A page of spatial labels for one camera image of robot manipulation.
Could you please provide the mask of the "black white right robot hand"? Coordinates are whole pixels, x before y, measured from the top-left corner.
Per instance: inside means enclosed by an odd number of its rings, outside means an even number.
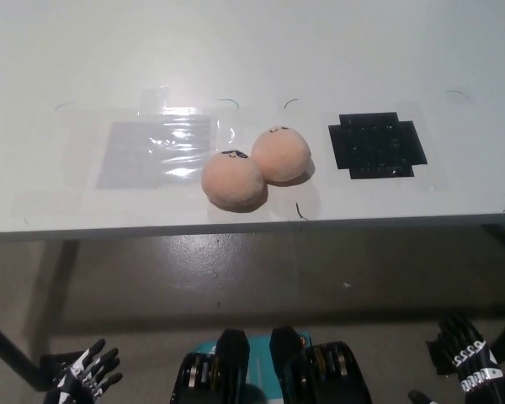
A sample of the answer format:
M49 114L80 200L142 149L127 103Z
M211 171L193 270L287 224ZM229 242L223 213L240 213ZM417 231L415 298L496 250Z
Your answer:
M466 316L445 316L427 347L439 375L458 377L465 403L505 403L505 373L490 344Z

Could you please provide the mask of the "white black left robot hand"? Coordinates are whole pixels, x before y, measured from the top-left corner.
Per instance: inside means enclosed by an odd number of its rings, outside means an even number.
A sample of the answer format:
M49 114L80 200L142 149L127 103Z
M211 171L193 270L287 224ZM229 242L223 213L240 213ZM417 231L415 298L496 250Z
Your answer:
M71 364L61 369L53 387L45 393L44 404L96 403L123 377L115 369L120 365L119 350L103 352L105 340L99 339Z

